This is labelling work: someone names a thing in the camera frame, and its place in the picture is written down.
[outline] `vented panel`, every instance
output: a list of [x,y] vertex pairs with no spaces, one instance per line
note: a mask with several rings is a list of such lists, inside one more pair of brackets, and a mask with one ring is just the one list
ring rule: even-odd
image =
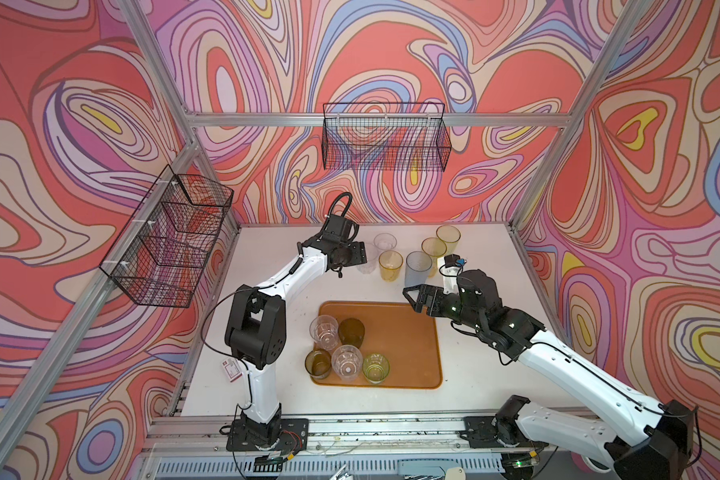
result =
[[[316,475],[329,477],[342,466],[353,475],[397,475],[398,462],[419,459],[452,460],[470,473],[501,473],[501,454],[472,453],[463,455],[390,454],[390,455],[338,455],[296,456],[283,465],[281,476]],[[238,456],[237,463],[247,477],[272,476],[268,472],[253,471],[253,457]],[[238,475],[232,456],[224,457],[164,457],[157,466],[156,476],[164,479],[212,478]]]

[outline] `wall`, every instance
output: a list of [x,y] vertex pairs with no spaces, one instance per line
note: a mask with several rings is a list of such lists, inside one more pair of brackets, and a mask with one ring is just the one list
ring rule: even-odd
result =
[[[0,408],[182,148],[115,5],[0,1]],[[229,241],[188,310],[113,295],[6,478],[123,476],[173,391]]]
[[698,404],[720,479],[720,2],[655,2],[526,220],[577,351]]
[[[448,111],[566,112],[622,6],[554,2],[146,2],[189,110],[311,112],[440,99]],[[554,136],[453,128],[445,173],[331,172],[320,128],[198,130],[243,223],[320,222],[335,192],[365,222],[508,220]]]

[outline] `yellow cup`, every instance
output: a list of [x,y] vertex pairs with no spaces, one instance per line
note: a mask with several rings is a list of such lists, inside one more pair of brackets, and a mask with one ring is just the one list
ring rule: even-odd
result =
[[450,255],[456,250],[461,232],[453,225],[441,225],[438,228],[438,238],[445,243],[445,254]]
[[422,252],[432,258],[432,269],[429,271],[430,277],[438,272],[438,258],[445,255],[447,249],[445,242],[434,236],[430,236],[422,242]]
[[394,250],[387,250],[378,256],[379,271],[385,282],[394,282],[400,275],[400,267],[403,266],[403,255]]

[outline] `small box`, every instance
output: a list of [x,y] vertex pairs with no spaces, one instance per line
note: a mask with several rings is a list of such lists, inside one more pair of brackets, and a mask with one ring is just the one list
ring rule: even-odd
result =
[[224,369],[224,373],[230,378],[230,382],[234,382],[242,375],[242,372],[240,372],[240,366],[237,364],[237,360],[224,360],[221,362],[221,366]]

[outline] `patterned wall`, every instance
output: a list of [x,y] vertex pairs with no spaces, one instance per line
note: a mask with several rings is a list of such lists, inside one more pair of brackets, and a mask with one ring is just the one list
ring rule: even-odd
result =
[[576,349],[700,406],[720,479],[720,1],[655,2],[523,230]]
[[[165,0],[145,12],[189,110],[322,111],[440,99],[452,112],[565,112],[621,1]],[[444,174],[326,172],[320,128],[198,132],[242,223],[320,222],[355,195],[364,222],[508,220],[554,136],[453,128]]]
[[[0,1],[0,408],[182,147],[116,2]],[[176,384],[187,310],[113,294],[2,478],[122,478]]]

